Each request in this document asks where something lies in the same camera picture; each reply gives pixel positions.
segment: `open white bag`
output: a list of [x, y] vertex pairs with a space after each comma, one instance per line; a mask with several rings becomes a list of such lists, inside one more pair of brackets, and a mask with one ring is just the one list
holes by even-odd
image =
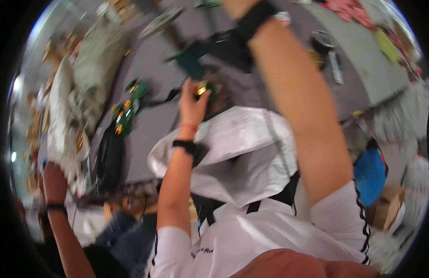
[[[162, 138], [148, 155], [148, 166], [157, 178], [167, 171], [177, 133]], [[297, 170], [290, 126], [263, 108], [232, 107], [201, 123], [195, 142], [210, 150], [193, 169], [191, 192], [238, 208], [278, 194]]]

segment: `dark blue jeans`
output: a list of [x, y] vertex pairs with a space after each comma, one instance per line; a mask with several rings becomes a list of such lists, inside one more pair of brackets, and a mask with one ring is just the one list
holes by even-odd
[[146, 214], [136, 221], [132, 215], [119, 211], [97, 237], [95, 245], [107, 247], [131, 278], [141, 278], [155, 243], [156, 224], [156, 214]]

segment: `pink fabric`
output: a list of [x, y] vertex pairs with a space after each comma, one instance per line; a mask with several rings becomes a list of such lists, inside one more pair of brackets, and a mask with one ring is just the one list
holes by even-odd
[[366, 10], [357, 0], [326, 0], [322, 4], [326, 9], [334, 11], [339, 17], [345, 21], [351, 21], [355, 18], [363, 26], [373, 30], [374, 25], [366, 14]]

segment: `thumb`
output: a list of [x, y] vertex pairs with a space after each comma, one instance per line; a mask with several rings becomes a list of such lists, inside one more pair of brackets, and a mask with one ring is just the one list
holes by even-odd
[[198, 100], [198, 103], [203, 103], [206, 105], [208, 103], [208, 99], [210, 98], [211, 90], [206, 90]]

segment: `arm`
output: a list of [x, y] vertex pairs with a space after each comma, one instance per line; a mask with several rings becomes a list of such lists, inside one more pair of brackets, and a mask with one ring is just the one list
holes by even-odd
[[[182, 127], [176, 137], [177, 140], [193, 141], [195, 132], [188, 126], [197, 127], [204, 115], [210, 91], [202, 94], [195, 101], [193, 93], [196, 85], [190, 79], [184, 82], [179, 108]], [[189, 181], [193, 165], [193, 157], [187, 154], [184, 148], [175, 147], [163, 178], [158, 199], [157, 230], [164, 226], [178, 227], [190, 236], [189, 217]]]
[[[225, 0], [240, 18], [259, 0]], [[291, 30], [271, 18], [248, 46], [280, 113], [290, 122], [310, 206], [353, 177], [352, 164], [328, 86]]]
[[[67, 181], [60, 167], [48, 162], [44, 173], [44, 192], [47, 204], [63, 204], [66, 197]], [[57, 243], [63, 270], [67, 278], [95, 278], [94, 271], [83, 252], [80, 243], [62, 211], [49, 211], [48, 219]]]

